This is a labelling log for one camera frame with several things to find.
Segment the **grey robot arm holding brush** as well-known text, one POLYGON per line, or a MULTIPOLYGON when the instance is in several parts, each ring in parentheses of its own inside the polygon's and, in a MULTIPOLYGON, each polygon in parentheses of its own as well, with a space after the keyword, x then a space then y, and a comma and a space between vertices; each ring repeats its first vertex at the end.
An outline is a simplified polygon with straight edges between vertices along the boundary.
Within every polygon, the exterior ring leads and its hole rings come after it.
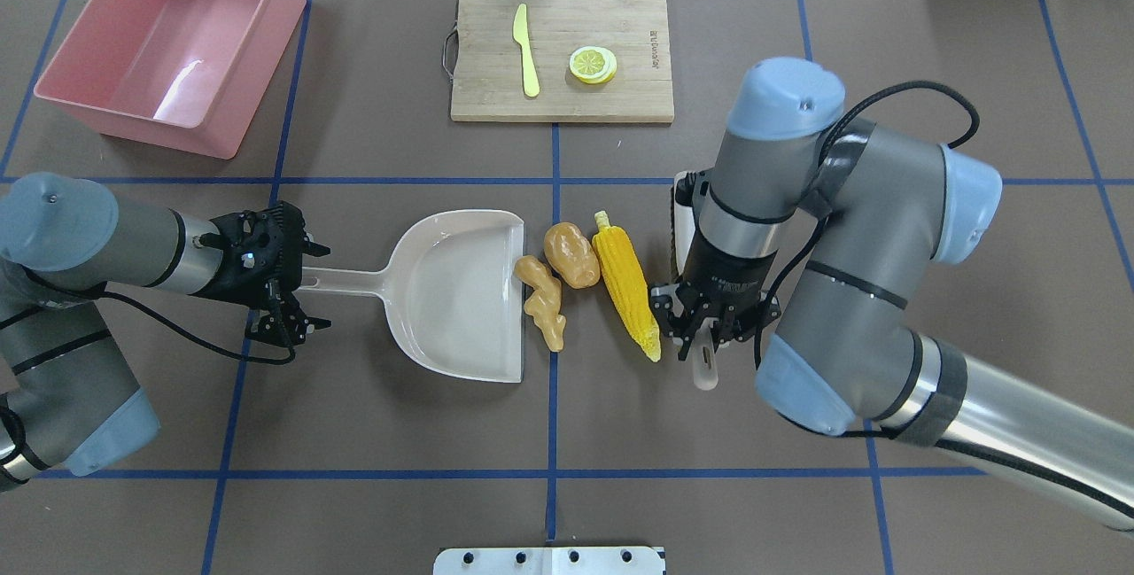
POLYGON ((649 308, 700 384, 759 341, 758 394, 819 436, 932 448, 1131 534, 1131 429, 904 325, 928 264, 966 259, 1002 194, 996 168, 863 118, 837 75, 769 58, 742 79, 713 167, 672 183, 676 280, 649 308))

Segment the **black gripper at dustpan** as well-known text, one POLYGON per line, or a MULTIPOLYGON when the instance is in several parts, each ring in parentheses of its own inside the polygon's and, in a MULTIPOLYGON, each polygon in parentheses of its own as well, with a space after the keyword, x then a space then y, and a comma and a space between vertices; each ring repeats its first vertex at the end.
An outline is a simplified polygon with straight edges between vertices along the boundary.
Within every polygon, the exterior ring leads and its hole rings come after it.
POLYGON ((271 346, 301 346, 332 325, 328 318, 308 316, 294 293, 303 255, 320 259, 331 253, 307 231, 299 208, 279 202, 259 212, 214 217, 211 223, 214 231, 203 232, 195 244, 220 252, 221 260, 196 297, 259 308, 245 337, 271 346))

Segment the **grey robot arm holding dustpan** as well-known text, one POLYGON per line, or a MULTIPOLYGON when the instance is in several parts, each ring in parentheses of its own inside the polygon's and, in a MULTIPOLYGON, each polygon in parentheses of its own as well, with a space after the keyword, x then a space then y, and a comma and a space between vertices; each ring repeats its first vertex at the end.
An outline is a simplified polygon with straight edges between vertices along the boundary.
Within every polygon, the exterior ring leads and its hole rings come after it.
POLYGON ((294 360, 327 328, 296 301, 305 257, 328 255, 289 203, 201 220, 118 196, 101 183, 40 172, 3 196, 3 360, 16 388, 3 392, 3 490, 61 465, 86 477, 155 438, 159 418, 98 301, 120 301, 210 352, 134 298, 133 285, 256 310, 251 340, 294 360))

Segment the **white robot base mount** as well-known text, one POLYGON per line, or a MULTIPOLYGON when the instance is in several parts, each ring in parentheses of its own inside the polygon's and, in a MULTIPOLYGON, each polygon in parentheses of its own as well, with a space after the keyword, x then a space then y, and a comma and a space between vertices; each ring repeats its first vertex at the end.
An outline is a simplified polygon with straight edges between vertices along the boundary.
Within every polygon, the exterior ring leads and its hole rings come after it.
POLYGON ((665 574, 663 548, 648 546, 452 548, 433 574, 665 574))

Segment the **black gripper at brush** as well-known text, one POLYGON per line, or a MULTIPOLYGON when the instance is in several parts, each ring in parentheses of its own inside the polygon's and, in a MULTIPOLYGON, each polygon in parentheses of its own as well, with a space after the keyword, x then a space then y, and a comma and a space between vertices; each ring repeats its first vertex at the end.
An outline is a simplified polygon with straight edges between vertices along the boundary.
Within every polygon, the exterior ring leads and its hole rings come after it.
POLYGON ((661 336, 677 343, 682 361, 687 361, 700 331, 708 332, 718 350, 733 341, 758 339, 782 313, 778 298, 765 291, 708 295, 684 281, 649 288, 649 304, 661 336))

